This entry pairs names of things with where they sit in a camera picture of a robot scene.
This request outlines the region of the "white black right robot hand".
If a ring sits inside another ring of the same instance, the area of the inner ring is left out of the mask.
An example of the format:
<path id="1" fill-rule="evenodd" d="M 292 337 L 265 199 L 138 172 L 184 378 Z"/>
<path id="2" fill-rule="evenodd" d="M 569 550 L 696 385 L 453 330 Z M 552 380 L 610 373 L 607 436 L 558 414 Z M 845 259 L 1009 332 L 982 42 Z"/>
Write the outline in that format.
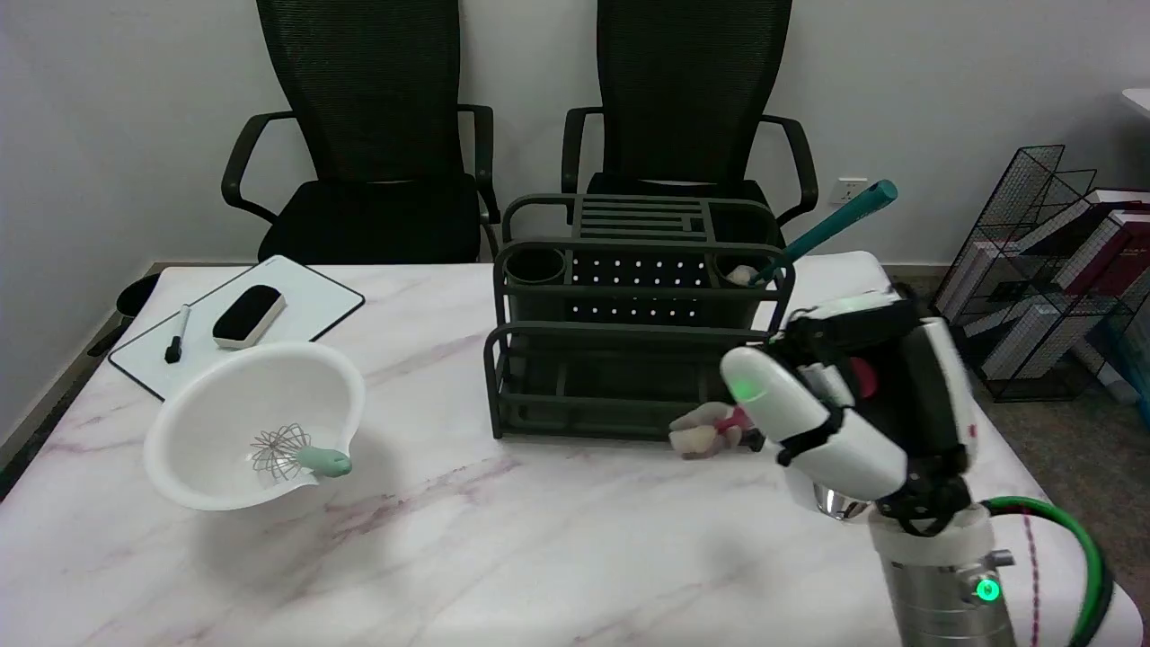
<path id="1" fill-rule="evenodd" d="M 936 536 L 972 504 L 969 377 L 944 319 L 900 286 L 802 308 L 759 347 L 724 353 L 739 410 L 780 465 Z"/>

